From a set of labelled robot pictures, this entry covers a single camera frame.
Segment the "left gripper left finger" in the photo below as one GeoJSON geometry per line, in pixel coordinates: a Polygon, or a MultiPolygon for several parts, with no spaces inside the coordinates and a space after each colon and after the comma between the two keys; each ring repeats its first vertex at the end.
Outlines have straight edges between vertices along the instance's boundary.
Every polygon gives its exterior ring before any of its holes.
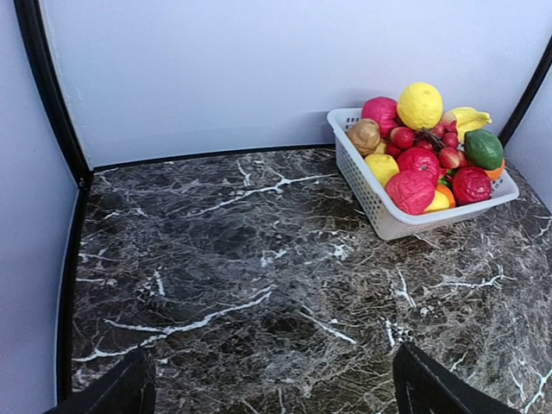
{"type": "Polygon", "coordinates": [[[138,348],[82,392],[72,394],[46,414],[154,413],[155,366],[138,348]]]}

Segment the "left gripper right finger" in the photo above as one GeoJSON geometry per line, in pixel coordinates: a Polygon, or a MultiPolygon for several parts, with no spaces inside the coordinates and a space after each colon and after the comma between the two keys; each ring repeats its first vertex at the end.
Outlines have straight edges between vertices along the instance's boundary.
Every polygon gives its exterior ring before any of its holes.
{"type": "Polygon", "coordinates": [[[400,414],[517,413],[456,377],[412,342],[399,347],[392,374],[400,414]]]}

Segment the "pink fruit front left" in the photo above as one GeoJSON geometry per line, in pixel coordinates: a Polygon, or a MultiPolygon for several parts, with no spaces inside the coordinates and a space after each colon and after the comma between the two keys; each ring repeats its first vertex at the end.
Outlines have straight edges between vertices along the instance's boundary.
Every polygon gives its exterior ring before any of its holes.
{"type": "Polygon", "coordinates": [[[417,216],[425,212],[435,197],[436,184],[424,172],[406,170],[395,174],[385,190],[404,213],[417,216]]]}

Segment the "pink fruit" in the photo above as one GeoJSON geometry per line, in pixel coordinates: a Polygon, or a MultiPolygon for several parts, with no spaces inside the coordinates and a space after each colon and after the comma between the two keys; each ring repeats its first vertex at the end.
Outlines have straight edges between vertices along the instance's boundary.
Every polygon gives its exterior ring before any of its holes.
{"type": "Polygon", "coordinates": [[[397,101],[389,97],[375,97],[364,104],[361,117],[375,121],[379,125],[382,138],[388,138],[398,126],[397,101]]]}
{"type": "Polygon", "coordinates": [[[395,174],[385,190],[404,213],[417,216],[425,212],[435,197],[436,184],[424,172],[406,170],[395,174]]]}

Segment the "red fruit front right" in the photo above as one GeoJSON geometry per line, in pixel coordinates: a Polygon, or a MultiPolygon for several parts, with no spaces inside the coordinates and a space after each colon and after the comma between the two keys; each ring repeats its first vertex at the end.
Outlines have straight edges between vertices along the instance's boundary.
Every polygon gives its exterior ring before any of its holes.
{"type": "Polygon", "coordinates": [[[452,190],[458,205],[473,204],[491,198],[492,182],[482,168],[466,166],[455,174],[452,190]]]}

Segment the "yellow fruit left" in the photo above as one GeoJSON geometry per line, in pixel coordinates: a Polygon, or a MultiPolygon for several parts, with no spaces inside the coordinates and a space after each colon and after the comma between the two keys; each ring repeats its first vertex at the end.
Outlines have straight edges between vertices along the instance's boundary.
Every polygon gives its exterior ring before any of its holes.
{"type": "Polygon", "coordinates": [[[399,173],[396,160],[388,154],[369,154],[365,162],[382,187],[385,187],[387,182],[399,173]]]}

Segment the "orange fruit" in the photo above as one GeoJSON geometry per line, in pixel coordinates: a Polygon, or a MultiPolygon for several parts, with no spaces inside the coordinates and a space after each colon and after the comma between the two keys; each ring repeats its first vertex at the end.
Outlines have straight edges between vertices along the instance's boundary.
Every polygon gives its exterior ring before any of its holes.
{"type": "Polygon", "coordinates": [[[497,181],[500,177],[502,172],[505,169],[505,159],[502,159],[501,164],[498,168],[493,170],[485,170],[486,175],[491,181],[497,181]]]}

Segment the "pink fruit back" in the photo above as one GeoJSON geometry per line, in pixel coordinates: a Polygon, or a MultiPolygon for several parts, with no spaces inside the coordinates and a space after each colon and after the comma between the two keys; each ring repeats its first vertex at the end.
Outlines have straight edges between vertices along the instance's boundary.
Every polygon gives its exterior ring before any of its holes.
{"type": "Polygon", "coordinates": [[[375,121],[379,125],[382,138],[388,138],[398,126],[397,101],[389,97],[375,97],[364,104],[361,117],[375,121]]]}

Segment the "white plastic basket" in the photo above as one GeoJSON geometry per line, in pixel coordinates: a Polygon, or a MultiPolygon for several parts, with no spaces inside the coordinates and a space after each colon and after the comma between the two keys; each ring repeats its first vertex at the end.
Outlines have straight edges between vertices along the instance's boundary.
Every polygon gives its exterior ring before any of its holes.
{"type": "Polygon", "coordinates": [[[327,121],[335,137],[337,169],[351,188],[377,236],[385,241],[475,218],[519,196],[517,184],[504,171],[492,185],[491,198],[486,201],[420,216],[408,215],[399,210],[388,197],[347,137],[346,132],[360,119],[360,108],[334,109],[327,113],[327,121]]]}

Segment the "small yellow lemon front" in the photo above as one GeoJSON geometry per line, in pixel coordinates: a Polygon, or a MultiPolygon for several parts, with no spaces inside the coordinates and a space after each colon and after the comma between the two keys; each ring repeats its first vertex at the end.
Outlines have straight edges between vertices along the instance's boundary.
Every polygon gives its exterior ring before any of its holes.
{"type": "Polygon", "coordinates": [[[435,190],[435,195],[432,202],[424,210],[425,213],[431,213],[441,210],[447,210],[450,207],[449,198],[445,193],[435,190]]]}

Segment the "red apple centre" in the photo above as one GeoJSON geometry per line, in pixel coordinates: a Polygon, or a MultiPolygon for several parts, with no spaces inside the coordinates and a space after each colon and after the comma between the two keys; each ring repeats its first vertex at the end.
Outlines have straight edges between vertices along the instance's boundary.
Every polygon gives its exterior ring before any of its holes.
{"type": "Polygon", "coordinates": [[[436,155],[422,147],[411,147],[405,150],[398,158],[400,171],[419,171],[439,175],[440,165],[436,155]]]}

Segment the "green lime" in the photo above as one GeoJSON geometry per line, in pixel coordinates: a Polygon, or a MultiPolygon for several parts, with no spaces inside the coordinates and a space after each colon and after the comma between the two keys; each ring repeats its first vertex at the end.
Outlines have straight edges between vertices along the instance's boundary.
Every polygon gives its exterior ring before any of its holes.
{"type": "Polygon", "coordinates": [[[464,152],[474,165],[484,170],[499,168],[504,159],[501,141],[485,129],[476,129],[465,134],[464,152]]]}

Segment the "red cherry cluster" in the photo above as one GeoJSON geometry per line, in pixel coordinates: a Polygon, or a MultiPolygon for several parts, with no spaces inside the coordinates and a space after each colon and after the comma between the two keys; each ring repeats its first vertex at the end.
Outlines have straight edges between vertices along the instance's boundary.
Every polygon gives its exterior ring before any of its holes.
{"type": "Polygon", "coordinates": [[[441,167],[449,170],[468,166],[465,153],[460,149],[460,133],[457,119],[452,111],[446,112],[432,129],[414,130],[398,125],[386,139],[385,154],[397,159],[404,151],[420,147],[432,151],[441,167]]]}

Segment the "large yellow lemon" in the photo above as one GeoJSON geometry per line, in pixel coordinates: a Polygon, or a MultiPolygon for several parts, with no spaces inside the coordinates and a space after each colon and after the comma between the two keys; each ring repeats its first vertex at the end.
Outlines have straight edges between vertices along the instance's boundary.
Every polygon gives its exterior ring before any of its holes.
{"type": "Polygon", "coordinates": [[[400,121],[410,129],[432,129],[442,118],[442,96],[433,85],[424,82],[410,84],[398,99],[397,113],[400,121]]]}

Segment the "left black frame post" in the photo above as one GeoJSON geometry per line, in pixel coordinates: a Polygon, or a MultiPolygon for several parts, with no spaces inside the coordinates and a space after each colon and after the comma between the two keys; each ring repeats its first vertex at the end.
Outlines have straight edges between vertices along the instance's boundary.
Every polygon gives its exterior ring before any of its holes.
{"type": "Polygon", "coordinates": [[[15,1],[14,6],[28,63],[42,106],[77,187],[77,198],[73,207],[71,227],[64,253],[57,307],[54,367],[56,398],[60,403],[67,400],[72,394],[73,294],[79,241],[93,173],[85,160],[60,89],[40,3],[38,1],[15,1]]]}

